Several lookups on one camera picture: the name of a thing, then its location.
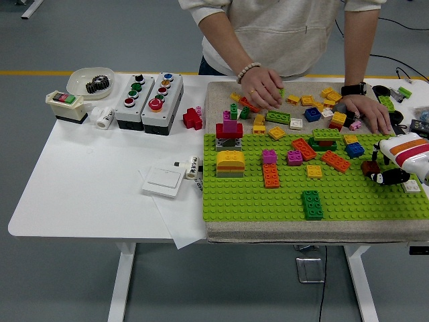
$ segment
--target white hoodie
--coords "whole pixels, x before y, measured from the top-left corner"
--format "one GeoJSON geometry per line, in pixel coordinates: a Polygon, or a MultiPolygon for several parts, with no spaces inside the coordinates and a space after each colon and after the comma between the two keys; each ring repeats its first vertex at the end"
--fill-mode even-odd
{"type": "MultiPolygon", "coordinates": [[[[386,0],[346,0],[345,11],[379,9],[386,0]]],[[[179,0],[197,25],[224,11],[248,55],[280,76],[305,73],[326,51],[340,0],[179,0]]],[[[202,53],[217,71],[234,75],[204,37],[202,53]]]]}

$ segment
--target beige fabric mat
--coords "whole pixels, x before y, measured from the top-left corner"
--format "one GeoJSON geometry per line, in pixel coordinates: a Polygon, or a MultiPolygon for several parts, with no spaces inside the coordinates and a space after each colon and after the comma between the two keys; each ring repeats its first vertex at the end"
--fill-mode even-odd
{"type": "MultiPolygon", "coordinates": [[[[290,82],[285,83],[285,98],[292,94],[298,97],[313,95],[316,101],[323,101],[320,92],[332,87],[340,92],[342,83],[290,82]]],[[[236,92],[243,95],[241,87],[235,82],[213,82],[207,87],[205,102],[206,133],[216,133],[215,124],[222,122],[222,112],[229,109],[233,101],[229,95],[236,92]]],[[[367,96],[376,99],[372,91],[367,96]]],[[[318,128],[328,127],[329,120],[308,123],[304,118],[305,108],[284,103],[279,109],[292,117],[304,119],[304,129],[290,130],[289,125],[267,122],[267,131],[280,126],[286,133],[311,133],[318,128]]],[[[243,120],[244,133],[251,133],[255,114],[243,120]]],[[[370,133],[363,125],[359,131],[346,133],[370,133]]],[[[260,242],[326,242],[326,243],[385,243],[385,242],[423,242],[429,240],[429,220],[386,220],[386,221],[239,221],[206,222],[209,242],[260,243],[260,242]]]]}

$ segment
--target black watch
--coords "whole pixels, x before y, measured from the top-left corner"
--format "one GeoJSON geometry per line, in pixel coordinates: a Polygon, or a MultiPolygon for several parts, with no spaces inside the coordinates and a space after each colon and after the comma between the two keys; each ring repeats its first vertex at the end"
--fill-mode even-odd
{"type": "Polygon", "coordinates": [[[367,83],[360,82],[357,85],[349,85],[341,87],[341,96],[347,95],[366,95],[367,83]]]}

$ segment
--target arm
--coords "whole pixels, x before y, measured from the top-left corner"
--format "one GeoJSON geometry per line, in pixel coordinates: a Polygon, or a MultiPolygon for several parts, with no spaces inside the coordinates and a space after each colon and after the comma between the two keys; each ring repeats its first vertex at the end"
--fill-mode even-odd
{"type": "MultiPolygon", "coordinates": [[[[209,15],[198,26],[236,75],[253,62],[240,44],[225,13],[209,15]]],[[[283,82],[274,70],[252,68],[241,79],[241,88],[251,103],[263,108],[278,108],[282,104],[278,89],[283,88],[283,82]]]]}
{"type": "MultiPolygon", "coordinates": [[[[369,55],[377,29],[379,10],[345,12],[345,85],[363,81],[369,55]]],[[[372,132],[384,134],[391,131],[387,107],[360,95],[349,95],[343,99],[347,109],[364,114],[372,132]]]]}

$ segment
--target yellow floor line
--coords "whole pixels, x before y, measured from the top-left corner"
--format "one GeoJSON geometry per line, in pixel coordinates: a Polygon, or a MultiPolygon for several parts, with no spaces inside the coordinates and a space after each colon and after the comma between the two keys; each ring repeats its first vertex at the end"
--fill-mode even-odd
{"type": "MultiPolygon", "coordinates": [[[[0,70],[0,75],[5,76],[70,76],[73,71],[70,70],[0,70]]],[[[159,74],[160,72],[116,72],[119,74],[159,74]]],[[[197,72],[181,72],[182,75],[197,75],[197,72]]],[[[308,74],[305,77],[311,78],[344,78],[344,75],[329,74],[308,74]]],[[[396,76],[366,76],[365,78],[397,79],[396,76]]],[[[421,76],[413,76],[411,79],[420,79],[425,81],[421,76]]]]}

